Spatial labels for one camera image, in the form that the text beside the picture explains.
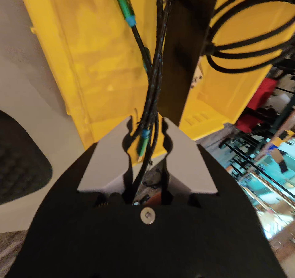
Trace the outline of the black mesh object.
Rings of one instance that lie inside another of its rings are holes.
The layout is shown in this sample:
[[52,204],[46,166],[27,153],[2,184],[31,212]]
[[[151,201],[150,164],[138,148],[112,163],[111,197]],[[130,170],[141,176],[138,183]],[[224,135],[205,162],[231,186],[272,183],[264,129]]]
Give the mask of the black mesh object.
[[52,176],[52,165],[27,131],[0,111],[0,204],[40,190]]

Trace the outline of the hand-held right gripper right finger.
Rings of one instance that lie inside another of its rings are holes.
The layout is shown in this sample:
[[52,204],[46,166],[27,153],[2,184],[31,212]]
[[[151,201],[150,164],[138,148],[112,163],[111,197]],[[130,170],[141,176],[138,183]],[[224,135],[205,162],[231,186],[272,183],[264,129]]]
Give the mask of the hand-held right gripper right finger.
[[168,118],[162,119],[163,165],[161,204],[196,205],[199,197],[215,198],[218,189],[196,142]]

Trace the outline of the yellow plastic bin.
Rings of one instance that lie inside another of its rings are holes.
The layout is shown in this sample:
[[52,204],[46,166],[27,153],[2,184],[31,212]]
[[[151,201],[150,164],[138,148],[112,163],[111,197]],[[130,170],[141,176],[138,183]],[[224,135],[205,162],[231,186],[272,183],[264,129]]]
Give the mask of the yellow plastic bin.
[[[23,0],[31,29],[72,117],[85,149],[125,118],[133,125],[148,89],[142,56],[116,0]],[[249,4],[221,26],[218,20],[240,3]],[[228,45],[270,33],[294,20],[294,0],[172,0],[164,42],[163,83],[158,111],[192,140],[234,124],[271,65],[249,73],[213,69],[205,56],[203,78],[190,89],[201,50],[250,53],[289,41],[294,23],[277,35],[243,47]]]

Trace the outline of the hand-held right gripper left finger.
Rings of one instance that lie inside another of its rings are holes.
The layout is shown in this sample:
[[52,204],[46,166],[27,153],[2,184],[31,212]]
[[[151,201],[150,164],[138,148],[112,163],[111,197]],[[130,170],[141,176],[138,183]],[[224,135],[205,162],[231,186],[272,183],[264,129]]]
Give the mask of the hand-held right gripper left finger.
[[126,194],[133,181],[131,158],[127,152],[132,129],[132,116],[128,116],[98,141],[78,192],[98,192],[108,201],[120,196],[127,202]]

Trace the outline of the black tripod legs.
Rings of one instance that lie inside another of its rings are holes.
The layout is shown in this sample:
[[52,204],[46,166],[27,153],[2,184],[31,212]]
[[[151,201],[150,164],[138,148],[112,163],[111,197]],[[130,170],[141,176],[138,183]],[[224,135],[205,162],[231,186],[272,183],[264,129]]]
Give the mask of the black tripod legs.
[[252,136],[242,134],[225,138],[218,147],[232,154],[227,164],[231,167],[231,175],[243,187],[262,197],[274,194],[269,188],[271,185],[294,201],[294,158],[280,150],[281,163],[277,163],[270,154],[256,161],[259,144],[260,141]]

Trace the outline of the red fabric bag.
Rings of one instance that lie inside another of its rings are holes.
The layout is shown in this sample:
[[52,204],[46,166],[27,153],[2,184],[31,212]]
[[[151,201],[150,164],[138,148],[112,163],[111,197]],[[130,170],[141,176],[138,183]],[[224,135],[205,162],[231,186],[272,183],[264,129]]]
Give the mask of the red fabric bag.
[[275,90],[277,83],[278,81],[274,79],[265,78],[247,104],[247,107],[252,110],[262,107]]
[[251,133],[257,124],[263,122],[262,120],[250,114],[241,116],[235,123],[235,127],[244,133]]

